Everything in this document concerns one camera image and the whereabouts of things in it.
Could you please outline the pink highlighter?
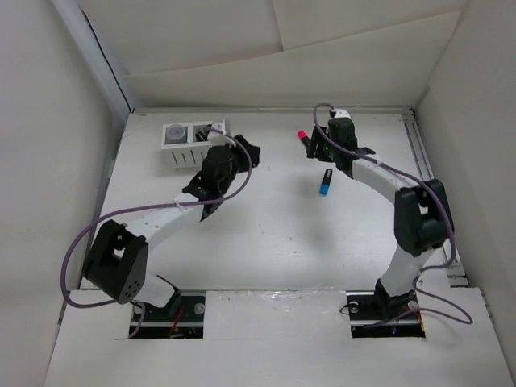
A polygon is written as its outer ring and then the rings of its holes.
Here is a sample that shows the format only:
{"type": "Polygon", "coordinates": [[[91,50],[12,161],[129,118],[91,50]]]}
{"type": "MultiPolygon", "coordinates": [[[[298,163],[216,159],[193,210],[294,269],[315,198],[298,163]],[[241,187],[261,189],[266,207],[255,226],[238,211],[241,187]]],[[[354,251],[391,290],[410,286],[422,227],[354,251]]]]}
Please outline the pink highlighter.
{"type": "Polygon", "coordinates": [[[304,131],[298,131],[297,136],[305,148],[310,146],[310,137],[304,131]]]}

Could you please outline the clear jar of pins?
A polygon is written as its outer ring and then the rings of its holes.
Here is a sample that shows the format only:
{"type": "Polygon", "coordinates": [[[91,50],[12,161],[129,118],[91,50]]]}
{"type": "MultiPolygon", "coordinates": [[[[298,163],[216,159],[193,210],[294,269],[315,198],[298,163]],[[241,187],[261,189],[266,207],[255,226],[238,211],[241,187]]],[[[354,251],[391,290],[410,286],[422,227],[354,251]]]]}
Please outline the clear jar of pins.
{"type": "Polygon", "coordinates": [[[165,129],[166,144],[185,144],[188,140],[188,129],[180,124],[173,124],[165,129]]]}

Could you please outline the blue highlighter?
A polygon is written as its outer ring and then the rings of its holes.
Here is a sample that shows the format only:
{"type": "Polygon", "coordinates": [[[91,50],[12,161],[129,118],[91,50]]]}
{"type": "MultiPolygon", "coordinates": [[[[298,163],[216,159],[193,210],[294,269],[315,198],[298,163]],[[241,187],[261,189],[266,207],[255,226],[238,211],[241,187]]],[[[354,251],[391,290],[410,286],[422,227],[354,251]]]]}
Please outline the blue highlighter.
{"type": "Polygon", "coordinates": [[[333,175],[333,170],[332,169],[326,169],[325,170],[325,172],[323,174],[323,177],[322,177],[321,184],[319,186],[319,194],[320,195],[327,196],[327,194],[329,192],[330,185],[331,185],[332,175],[333,175]]]}

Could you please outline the orange highlighter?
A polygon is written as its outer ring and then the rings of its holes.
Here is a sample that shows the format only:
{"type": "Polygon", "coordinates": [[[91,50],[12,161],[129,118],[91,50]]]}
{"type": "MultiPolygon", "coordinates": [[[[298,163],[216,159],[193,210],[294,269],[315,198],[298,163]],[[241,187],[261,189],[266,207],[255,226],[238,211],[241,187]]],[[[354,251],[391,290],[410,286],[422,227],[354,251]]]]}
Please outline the orange highlighter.
{"type": "Polygon", "coordinates": [[[194,136],[197,142],[206,142],[208,140],[207,132],[204,128],[195,131],[194,136]]]}

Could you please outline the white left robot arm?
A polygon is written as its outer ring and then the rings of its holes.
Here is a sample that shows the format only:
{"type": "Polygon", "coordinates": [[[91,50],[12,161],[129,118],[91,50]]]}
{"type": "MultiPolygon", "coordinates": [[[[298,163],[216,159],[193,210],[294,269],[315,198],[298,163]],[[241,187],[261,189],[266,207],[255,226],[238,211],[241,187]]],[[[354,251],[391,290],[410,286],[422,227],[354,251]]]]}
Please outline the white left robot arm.
{"type": "Polygon", "coordinates": [[[181,291],[161,276],[148,273],[153,248],[184,227],[209,218],[230,196],[239,173],[250,173],[260,163],[261,149],[236,135],[212,146],[201,170],[173,202],[127,223],[104,222],[85,259],[84,278],[114,302],[142,302],[168,320],[179,312],[181,291]]]}

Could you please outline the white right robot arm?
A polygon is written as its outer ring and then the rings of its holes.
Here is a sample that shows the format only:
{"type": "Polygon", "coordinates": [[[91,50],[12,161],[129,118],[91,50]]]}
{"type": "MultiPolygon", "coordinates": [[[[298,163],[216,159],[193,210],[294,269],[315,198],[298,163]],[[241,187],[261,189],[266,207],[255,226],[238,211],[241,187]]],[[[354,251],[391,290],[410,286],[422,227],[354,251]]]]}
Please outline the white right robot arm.
{"type": "Polygon", "coordinates": [[[451,211],[441,181],[422,181],[374,157],[361,147],[355,124],[348,115],[319,123],[306,143],[306,157],[329,162],[353,181],[368,186],[393,205],[396,250],[385,273],[377,280],[372,307],[389,318],[414,295],[414,283],[435,250],[453,236],[451,211]]]}

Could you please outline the white slatted organizer box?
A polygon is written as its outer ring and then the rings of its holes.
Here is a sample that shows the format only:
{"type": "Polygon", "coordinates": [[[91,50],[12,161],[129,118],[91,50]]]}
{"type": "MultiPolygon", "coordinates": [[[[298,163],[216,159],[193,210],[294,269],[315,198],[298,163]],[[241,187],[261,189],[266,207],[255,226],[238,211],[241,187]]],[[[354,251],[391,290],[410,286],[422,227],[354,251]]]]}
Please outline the white slatted organizer box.
{"type": "MultiPolygon", "coordinates": [[[[201,121],[165,124],[162,127],[161,136],[161,155],[165,164],[174,170],[200,168],[203,159],[207,156],[208,150],[215,145],[212,145],[208,140],[206,142],[197,142],[194,133],[201,128],[206,130],[212,122],[213,121],[201,121]],[[188,129],[188,140],[185,144],[165,143],[165,129],[173,124],[180,124],[188,129]]],[[[226,144],[234,145],[235,142],[229,139],[226,144]]]]}

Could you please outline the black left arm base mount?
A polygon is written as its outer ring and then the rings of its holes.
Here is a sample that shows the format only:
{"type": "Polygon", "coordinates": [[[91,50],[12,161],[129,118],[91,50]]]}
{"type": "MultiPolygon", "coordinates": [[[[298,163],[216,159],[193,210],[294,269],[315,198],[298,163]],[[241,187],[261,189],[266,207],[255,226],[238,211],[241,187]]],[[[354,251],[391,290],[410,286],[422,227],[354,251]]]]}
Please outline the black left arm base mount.
{"type": "Polygon", "coordinates": [[[183,291],[171,311],[145,304],[134,305],[129,325],[130,339],[202,339],[206,291],[183,291]]]}

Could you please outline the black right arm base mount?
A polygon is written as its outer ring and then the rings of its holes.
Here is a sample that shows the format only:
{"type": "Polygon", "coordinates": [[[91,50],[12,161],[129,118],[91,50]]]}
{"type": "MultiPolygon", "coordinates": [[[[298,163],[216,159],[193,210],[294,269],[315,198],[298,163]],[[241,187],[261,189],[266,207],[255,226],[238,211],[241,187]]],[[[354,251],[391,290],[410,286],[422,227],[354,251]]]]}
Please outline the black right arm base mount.
{"type": "Polygon", "coordinates": [[[390,297],[380,281],[375,289],[346,292],[346,302],[339,312],[349,317],[353,339],[425,338],[426,334],[413,290],[390,297]]]}

